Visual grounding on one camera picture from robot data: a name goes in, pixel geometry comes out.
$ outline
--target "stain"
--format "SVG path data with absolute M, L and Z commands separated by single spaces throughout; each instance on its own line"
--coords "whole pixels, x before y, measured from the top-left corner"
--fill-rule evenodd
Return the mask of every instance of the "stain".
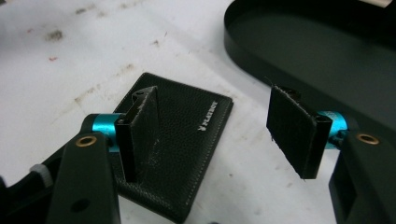
M 256 211 L 254 211 L 254 215 L 256 215 L 256 216 L 259 216 L 261 214 L 262 214 L 262 209 L 261 208 L 258 208 L 258 209 L 256 209 Z
M 235 94 L 232 94 L 230 97 L 233 98 L 233 99 L 238 99 L 238 98 L 239 98 L 239 97 L 238 97 L 237 95 L 235 95 Z
M 155 47 L 159 48 L 160 47 L 160 42 L 158 42 L 158 40 L 155 40 L 155 41 L 151 42 L 150 45 L 155 45 Z
M 112 93 L 111 91 L 105 91 L 101 98 L 107 101 L 115 101 L 115 99 L 119 99 L 116 93 Z
M 64 109 L 59 113 L 59 115 L 56 117 L 55 120 L 53 120 L 50 124 L 52 125 L 55 123 L 59 118 L 61 118 L 63 115 L 68 114 L 70 111 L 75 109 L 76 105 L 75 104 L 69 104 L 64 107 Z
M 87 90 L 84 93 L 82 93 L 79 97 L 77 97 L 75 99 L 75 102 L 79 105 L 81 103 L 81 101 L 83 101 L 88 95 L 92 94 L 93 92 L 95 92 L 95 88 L 94 87 L 92 87 L 89 90 Z
M 46 40 L 49 42 L 58 42 L 64 38 L 64 33 L 60 30 L 52 31 L 47 33 Z
M 97 17 L 98 18 L 103 18 L 103 17 L 106 17 L 107 16 L 107 14 L 104 12 L 104 11 L 100 11 L 98 14 L 97 14 Z
M 197 203 L 197 206 L 198 206 L 201 210 L 204 209 L 204 208 L 201 206 L 200 203 Z
M 230 91 L 224 88 L 222 85 L 217 86 L 218 89 L 220 89 L 224 94 L 228 94 Z
M 265 132 L 265 130 L 260 130 L 259 132 L 257 132 L 255 134 L 255 136 L 253 137 L 252 144 L 259 144 L 260 141 L 262 141 L 262 139 L 264 139 L 264 132 Z
M 236 141 L 238 141 L 238 142 L 240 142 L 240 141 L 247 141 L 248 140 L 248 138 L 245 136 L 245 135 L 241 135 L 241 136 L 239 136 L 239 138 L 236 140 Z
M 128 5 L 126 5 L 125 3 L 122 3 L 122 4 L 120 5 L 120 8 L 122 8 L 122 9 L 128 8 Z
M 134 210 L 132 210 L 125 218 L 127 219 L 127 220 L 131 220 L 131 214 L 134 212 Z
M 121 68 L 121 70 L 116 74 L 116 77 L 121 77 L 123 75 L 126 75 L 132 70 L 134 70 L 134 65 L 132 63 L 128 63 L 127 65 Z
M 82 13 L 84 13 L 86 11 L 87 11 L 87 9 L 85 9 L 85 8 L 79 8 L 79 9 L 76 10 L 76 15 L 82 14 Z

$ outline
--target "white table surface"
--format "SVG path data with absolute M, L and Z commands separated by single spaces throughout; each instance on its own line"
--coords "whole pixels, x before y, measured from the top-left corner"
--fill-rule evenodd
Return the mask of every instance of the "white table surface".
M 0 6 L 0 175 L 12 185 L 111 113 L 143 72 L 233 98 L 186 223 L 334 223 L 327 150 L 316 180 L 265 128 L 270 88 L 223 47 L 230 0 L 17 0 Z M 62 32 L 50 38 L 53 32 Z M 171 223 L 120 197 L 122 223 Z

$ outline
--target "printed logo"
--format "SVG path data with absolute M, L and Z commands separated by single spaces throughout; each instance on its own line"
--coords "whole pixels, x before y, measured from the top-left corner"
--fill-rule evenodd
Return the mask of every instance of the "printed logo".
M 212 118 L 213 113 L 215 113 L 216 106 L 218 105 L 218 102 L 214 101 L 212 105 L 210 106 L 209 110 L 207 111 L 206 117 L 204 119 L 204 122 L 199 126 L 198 131 L 206 131 L 206 127 L 209 124 L 210 119 Z

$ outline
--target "wallet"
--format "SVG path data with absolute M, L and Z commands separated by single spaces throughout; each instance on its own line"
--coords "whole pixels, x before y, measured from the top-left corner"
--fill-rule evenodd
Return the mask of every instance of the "wallet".
M 144 178 L 126 182 L 120 153 L 110 153 L 119 195 L 176 223 L 187 218 L 233 107 L 229 97 L 143 74 L 114 113 L 126 113 L 133 94 L 156 87 L 159 137 Z

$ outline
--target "gray rubber ring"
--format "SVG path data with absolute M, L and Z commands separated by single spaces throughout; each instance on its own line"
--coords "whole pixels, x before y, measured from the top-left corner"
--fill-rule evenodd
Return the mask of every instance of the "gray rubber ring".
M 29 171 L 36 172 L 39 175 L 41 175 L 41 178 L 43 179 L 44 186 L 46 188 L 53 185 L 53 180 L 52 180 L 52 176 L 50 175 L 50 170 L 49 170 L 49 168 L 47 168 L 46 165 L 36 164 L 36 165 L 32 166 L 32 168 L 30 168 Z

